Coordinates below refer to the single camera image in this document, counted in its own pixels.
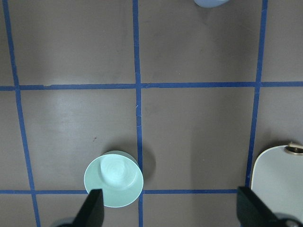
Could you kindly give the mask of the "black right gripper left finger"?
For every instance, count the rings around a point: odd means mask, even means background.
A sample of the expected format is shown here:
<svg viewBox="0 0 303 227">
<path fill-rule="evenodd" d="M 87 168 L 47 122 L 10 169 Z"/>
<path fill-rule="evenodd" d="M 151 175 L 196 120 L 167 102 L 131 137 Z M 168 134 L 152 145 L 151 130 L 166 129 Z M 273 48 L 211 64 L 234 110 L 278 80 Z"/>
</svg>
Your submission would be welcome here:
<svg viewBox="0 0 303 227">
<path fill-rule="evenodd" d="M 101 227 L 103 225 L 104 216 L 103 192 L 101 189 L 93 189 L 88 194 L 71 226 Z"/>
</svg>

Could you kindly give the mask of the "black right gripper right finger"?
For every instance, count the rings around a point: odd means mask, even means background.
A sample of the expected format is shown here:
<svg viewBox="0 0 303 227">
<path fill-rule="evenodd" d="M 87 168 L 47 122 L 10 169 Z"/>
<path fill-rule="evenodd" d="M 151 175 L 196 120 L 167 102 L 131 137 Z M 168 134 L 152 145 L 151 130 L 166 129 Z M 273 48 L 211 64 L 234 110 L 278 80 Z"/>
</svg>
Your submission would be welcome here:
<svg viewBox="0 0 303 227">
<path fill-rule="evenodd" d="M 278 218 L 248 187 L 237 188 L 237 218 L 242 227 L 301 227 L 294 218 Z"/>
</svg>

